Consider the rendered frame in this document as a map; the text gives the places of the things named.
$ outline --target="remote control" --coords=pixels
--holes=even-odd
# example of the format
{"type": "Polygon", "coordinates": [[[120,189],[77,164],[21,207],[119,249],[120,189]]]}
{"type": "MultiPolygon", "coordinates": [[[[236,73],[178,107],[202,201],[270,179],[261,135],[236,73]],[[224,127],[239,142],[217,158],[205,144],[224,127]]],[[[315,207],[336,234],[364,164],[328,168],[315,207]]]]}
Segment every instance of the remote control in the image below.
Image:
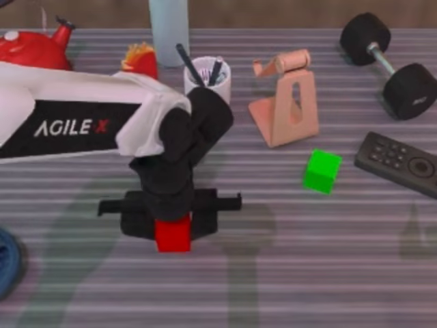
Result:
{"type": "Polygon", "coordinates": [[[437,199],[437,156],[369,132],[355,156],[355,166],[437,199]]]}

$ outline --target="red kettle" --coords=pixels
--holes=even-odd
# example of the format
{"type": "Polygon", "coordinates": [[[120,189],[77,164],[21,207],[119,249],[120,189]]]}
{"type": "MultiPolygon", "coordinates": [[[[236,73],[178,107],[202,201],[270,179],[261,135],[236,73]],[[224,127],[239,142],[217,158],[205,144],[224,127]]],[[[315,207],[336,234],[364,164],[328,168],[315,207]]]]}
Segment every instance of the red kettle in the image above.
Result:
{"type": "Polygon", "coordinates": [[[66,49],[72,31],[76,28],[65,19],[56,17],[60,24],[51,36],[28,31],[8,31],[0,37],[0,62],[72,70],[66,57],[66,49]]]}

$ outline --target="teapot spout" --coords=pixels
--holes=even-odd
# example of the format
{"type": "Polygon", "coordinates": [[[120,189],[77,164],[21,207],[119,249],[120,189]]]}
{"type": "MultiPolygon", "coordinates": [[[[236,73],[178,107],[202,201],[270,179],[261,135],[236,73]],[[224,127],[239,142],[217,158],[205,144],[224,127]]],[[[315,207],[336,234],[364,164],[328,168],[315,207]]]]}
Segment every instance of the teapot spout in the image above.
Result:
{"type": "Polygon", "coordinates": [[[52,35],[52,40],[55,41],[64,51],[67,49],[70,41],[71,32],[76,27],[69,21],[56,16],[56,21],[59,23],[57,31],[52,35]]]}

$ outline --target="dumbbell handle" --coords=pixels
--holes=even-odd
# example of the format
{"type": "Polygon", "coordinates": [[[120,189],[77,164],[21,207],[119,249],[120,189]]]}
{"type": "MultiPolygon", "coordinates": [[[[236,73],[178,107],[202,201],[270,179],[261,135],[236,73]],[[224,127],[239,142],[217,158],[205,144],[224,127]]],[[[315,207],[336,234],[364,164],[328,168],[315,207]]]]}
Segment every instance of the dumbbell handle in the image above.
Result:
{"type": "Polygon", "coordinates": [[[389,60],[385,57],[384,53],[381,51],[380,46],[376,42],[372,42],[367,47],[367,52],[374,56],[376,61],[384,67],[387,72],[389,72],[390,76],[396,73],[394,67],[390,64],[389,60]]]}

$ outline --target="blue bowl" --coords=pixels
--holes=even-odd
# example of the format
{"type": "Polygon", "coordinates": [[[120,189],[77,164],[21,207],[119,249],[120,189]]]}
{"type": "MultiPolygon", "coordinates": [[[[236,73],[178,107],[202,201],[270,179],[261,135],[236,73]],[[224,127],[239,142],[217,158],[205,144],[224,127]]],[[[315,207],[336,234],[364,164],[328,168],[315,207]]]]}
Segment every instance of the blue bowl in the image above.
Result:
{"type": "Polygon", "coordinates": [[[6,297],[20,277],[22,257],[15,238],[0,228],[0,299],[6,297]]]}

